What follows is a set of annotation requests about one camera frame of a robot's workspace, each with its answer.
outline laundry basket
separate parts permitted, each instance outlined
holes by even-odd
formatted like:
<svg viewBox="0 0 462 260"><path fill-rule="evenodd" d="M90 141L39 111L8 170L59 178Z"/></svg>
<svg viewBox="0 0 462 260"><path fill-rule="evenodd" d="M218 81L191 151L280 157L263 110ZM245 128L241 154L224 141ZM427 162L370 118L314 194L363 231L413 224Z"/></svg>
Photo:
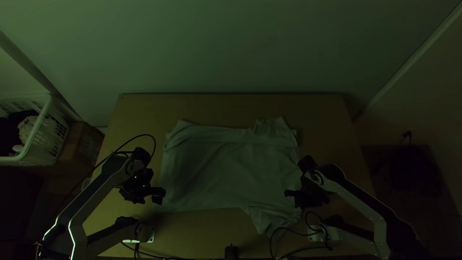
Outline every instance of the laundry basket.
<svg viewBox="0 0 462 260"><path fill-rule="evenodd" d="M62 113L50 94L0 97L0 117L25 110L35 110L37 121L32 127L22 152L0 156L0 165L45 166L54 164L69 131Z"/></svg>

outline wooden table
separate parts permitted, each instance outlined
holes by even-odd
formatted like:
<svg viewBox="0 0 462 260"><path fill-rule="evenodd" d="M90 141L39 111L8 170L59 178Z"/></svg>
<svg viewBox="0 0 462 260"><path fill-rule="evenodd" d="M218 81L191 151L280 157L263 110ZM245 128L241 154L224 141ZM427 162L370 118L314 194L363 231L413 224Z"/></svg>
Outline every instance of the wooden table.
<svg viewBox="0 0 462 260"><path fill-rule="evenodd" d="M119 97L109 124L99 160L123 142L138 134L149 133L157 139L157 149L149 168L154 171L156 185L162 160L165 133L179 119L210 126L251 127L257 119L285 117L289 127L296 129L300 154L312 155L318 164L335 163L345 175L365 191L373 194L371 180L358 146L355 132L339 95L276 95L276 94L130 94ZM136 146L150 151L149 137L139 138L123 150ZM99 174L96 170L93 178ZM371 229L372 224L340 198L313 209L322 217L341 214L346 222ZM153 219L151 204L132 204L113 190L85 221L87 235L114 223L119 216ZM233 243L241 258L269 258L269 239L258 235L250 218L240 209L220 209L170 213L157 220L159 226L152 244L140 250L162 256L182 258L223 258L224 248ZM306 233L305 224L295 230ZM276 256L302 247L315 246L306 237L286 233L275 245ZM333 250L316 249L302 256L338 256L365 254L347 243L333 244ZM101 256L133 257L133 252L116 245Z"/></svg>

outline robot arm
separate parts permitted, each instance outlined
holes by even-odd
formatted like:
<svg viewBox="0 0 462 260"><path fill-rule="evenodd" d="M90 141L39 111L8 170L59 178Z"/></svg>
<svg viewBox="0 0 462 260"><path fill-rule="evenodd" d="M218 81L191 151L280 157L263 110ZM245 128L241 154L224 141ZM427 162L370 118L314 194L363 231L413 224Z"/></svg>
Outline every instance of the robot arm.
<svg viewBox="0 0 462 260"><path fill-rule="evenodd" d="M38 247L41 260L92 259L122 240L153 242L153 229L131 217L119 217L108 228L87 236L83 222L106 195L118 187L125 200L144 204L151 195L153 203L162 204L166 192L151 187L153 176L146 169L151 160L148 152L136 148L131 157L110 156L103 164L101 174L90 183L56 218L55 224L45 233Z"/></svg>
<svg viewBox="0 0 462 260"><path fill-rule="evenodd" d="M386 205L345 178L342 170L334 164L317 166L310 156L299 163L302 170L300 191L285 192L294 196L296 206L328 203L323 191L337 193L374 224L370 232L343 222L339 215L331 216L320 223L330 240L342 240L383 260L426 259L426 250L420 243L414 229L396 216Z"/></svg>
<svg viewBox="0 0 462 260"><path fill-rule="evenodd" d="M38 247L38 258L92 259L121 241L152 243L153 228L131 217L119 217L110 227L89 236L83 229L83 222L114 187L120 189L125 200L133 203L144 204L144 197L151 195L153 203L162 204L166 192L150 186L153 172L146 169L150 159L149 153L138 147L131 157L110 156L101 174L59 214L55 224L45 233ZM323 241L326 237L331 241L342 240L383 260L427 258L413 228L390 208L347 180L336 165L318 167L311 157L306 156L298 166L303 172L300 178L302 188L285 192L286 196L295 197L297 207L321 206L329 202L325 192L333 192L374 223L374 232L370 232L346 224L339 215L334 215L319 224L326 234L314 236L313 241Z"/></svg>

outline black cable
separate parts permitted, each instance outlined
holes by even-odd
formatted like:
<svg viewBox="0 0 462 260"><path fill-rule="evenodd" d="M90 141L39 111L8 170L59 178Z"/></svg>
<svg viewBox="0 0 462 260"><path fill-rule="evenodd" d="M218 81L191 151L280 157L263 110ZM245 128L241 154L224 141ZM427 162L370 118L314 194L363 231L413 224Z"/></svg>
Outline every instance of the black cable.
<svg viewBox="0 0 462 260"><path fill-rule="evenodd" d="M140 134L140 135L137 135L131 139L129 139L128 141L126 141L125 143L123 143L121 146L119 146L115 151L113 151L111 154L109 154L108 156L106 156L101 162L99 162L95 167L93 167L93 169L91 169L91 171L82 179L80 180L74 187L72 187L72 189L66 194L66 196L64 197L62 203L56 208L55 212L51 215L51 221L53 221L54 219L56 219L56 214L60 211L60 209L63 207L64 204L66 204L66 201L68 200L68 198L70 197L70 195L74 192L75 189L77 189L101 164L103 164L110 156L112 155L118 155L118 154L123 154L125 155L126 157L128 157L127 153L128 152L119 152L120 149L122 149L126 144L128 144L129 142L141 137L141 136L149 136L153 139L154 141L154 148L153 148L153 152L151 153L151 159L153 158L154 156L154 152L155 152L155 148L157 146L157 143L155 141L155 138L154 136L150 135L150 134ZM36 259L38 259L38 255L39 255L39 246L37 246L37 253L36 253Z"/></svg>
<svg viewBox="0 0 462 260"><path fill-rule="evenodd" d="M326 227L324 227L323 225L320 225L320 227L321 227L322 229L318 229L318 230L317 230L317 229L312 228L312 227L308 224L308 219L307 219L308 214L313 214L313 215L315 215L316 217L318 217L318 218L319 218L319 222L322 222L323 219L321 218L320 215L318 215L318 214L317 214L316 212L314 212L314 211L307 211L307 212L305 213L305 224L308 226L309 229L311 229L311 230L313 230L313 231L316 231L316 232L319 232L319 233L321 233L321 232L324 230L324 234L325 234L325 236L324 236L324 246L327 247L327 248L329 248L330 250L332 250L332 248L329 247L329 246L327 245L327 241L328 241L329 237L327 236L327 229L326 229Z"/></svg>
<svg viewBox="0 0 462 260"><path fill-rule="evenodd" d="M305 224L307 225L307 227L308 227L309 229L311 229L311 230L314 231L314 232L322 232L322 229L314 229L313 227L310 226L310 224L308 224L308 218L307 218L307 217L308 217L308 214L313 214L313 215L315 215L316 217L318 217L318 218L319 218L319 222L322 222L321 216L318 215L318 214L317 214L316 212L314 212L314 211L307 211L307 212L305 213Z"/></svg>
<svg viewBox="0 0 462 260"><path fill-rule="evenodd" d="M134 248L131 248L130 246L128 246L127 244L125 244L124 242L120 242L124 247L134 251L135 253L139 253L139 254L142 254L142 255L145 255L145 256L149 256L149 257L152 257L152 258L159 258L159 259L165 259L165 260L193 260L193 259L188 259L188 258L181 258L181 257L161 257L161 256L155 256L155 255L151 255L151 254L148 254L148 253L144 253L144 252L141 252L139 250L136 250Z"/></svg>
<svg viewBox="0 0 462 260"><path fill-rule="evenodd" d="M412 144L412 132L411 131L406 131L405 133L402 134L403 139L399 142L399 144L403 144L403 141L409 137L409 145Z"/></svg>
<svg viewBox="0 0 462 260"><path fill-rule="evenodd" d="M297 250L295 250L295 251L292 251L292 252L290 252L290 253L287 253L287 254L285 254L285 255L279 257L277 260L281 260L281 259L287 258L287 257L289 257L289 256L292 256L293 254L296 254L296 253L299 253L299 252L302 252L302 251L312 250L312 249L321 249L321 248L330 249L330 247L326 247L326 246L305 247L305 248L297 249Z"/></svg>
<svg viewBox="0 0 462 260"><path fill-rule="evenodd" d="M311 236L311 235L314 235L314 234L318 234L319 232L314 232L314 233L309 233L309 234L302 234L302 233L299 233L297 231L293 231L292 229L288 229L288 228L285 228L285 227L278 227L277 229L275 229L273 231L273 233L271 233L271 236L269 237L269 253L271 254L271 259L273 260L276 260L274 258L274 255L273 255L273 247L272 247L272 244L273 244L273 236L274 234L276 233L276 231L278 230L287 230L287 231L290 231L294 234L297 234L297 235L300 235L300 236Z"/></svg>
<svg viewBox="0 0 462 260"><path fill-rule="evenodd" d="M133 258L134 260L136 260L136 253L139 252L140 250L140 244L139 243L136 243L135 245L135 250L133 251Z"/></svg>

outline dark floor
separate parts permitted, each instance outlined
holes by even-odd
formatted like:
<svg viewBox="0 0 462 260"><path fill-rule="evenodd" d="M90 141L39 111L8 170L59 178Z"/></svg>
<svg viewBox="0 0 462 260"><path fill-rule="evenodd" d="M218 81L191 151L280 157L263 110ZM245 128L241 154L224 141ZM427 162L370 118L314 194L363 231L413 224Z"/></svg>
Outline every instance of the dark floor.
<svg viewBox="0 0 462 260"><path fill-rule="evenodd" d="M6 260L28 259L34 246L26 239L27 227L43 179L16 167L0 167L0 174L0 255Z"/></svg>
<svg viewBox="0 0 462 260"><path fill-rule="evenodd" d="M462 257L461 216L441 176L438 174L438 177L430 182L420 182L415 187L396 189L393 183L390 183L387 172L391 168L383 167L383 158L400 147L402 146L365 146L362 148L377 199L392 208L398 217L414 227L422 244L432 256ZM428 146L417 147L424 151L436 165ZM400 172L400 174L406 175L407 172ZM424 178L425 176L417 175L415 179L418 182Z"/></svg>

